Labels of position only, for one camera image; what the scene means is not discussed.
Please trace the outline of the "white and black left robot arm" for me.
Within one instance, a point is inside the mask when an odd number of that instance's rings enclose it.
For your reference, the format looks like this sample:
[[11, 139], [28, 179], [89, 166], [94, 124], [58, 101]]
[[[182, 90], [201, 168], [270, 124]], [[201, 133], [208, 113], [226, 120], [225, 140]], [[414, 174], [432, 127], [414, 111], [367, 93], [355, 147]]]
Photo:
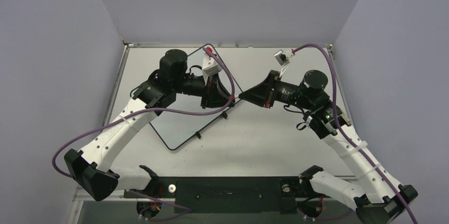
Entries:
[[163, 113], [174, 113], [171, 105], [177, 95], [201, 99], [201, 115], [220, 113], [235, 102], [234, 84], [226, 89], [219, 73], [232, 74], [221, 58], [205, 49], [202, 75], [188, 71], [186, 52], [167, 51], [159, 67], [132, 93], [126, 106], [109, 124], [94, 129], [95, 138], [79, 150], [64, 155], [69, 176], [95, 201], [102, 201], [116, 190], [138, 190], [146, 198], [157, 193], [156, 173], [145, 165], [118, 168], [113, 163], [125, 146], [152, 120]]

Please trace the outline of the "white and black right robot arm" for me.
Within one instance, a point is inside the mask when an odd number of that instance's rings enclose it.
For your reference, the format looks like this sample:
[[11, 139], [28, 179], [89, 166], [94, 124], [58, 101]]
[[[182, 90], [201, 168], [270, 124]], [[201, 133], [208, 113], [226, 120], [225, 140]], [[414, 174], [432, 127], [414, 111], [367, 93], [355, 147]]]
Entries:
[[391, 223], [418, 193], [413, 186], [401, 184], [371, 154], [348, 116], [325, 92], [327, 83], [327, 76], [318, 70], [306, 72], [299, 85], [283, 82], [280, 73], [272, 70], [239, 98], [264, 108], [281, 102], [304, 110], [303, 124], [339, 156], [357, 179], [353, 184], [314, 165], [299, 176], [302, 194], [326, 195], [352, 209], [362, 223]]

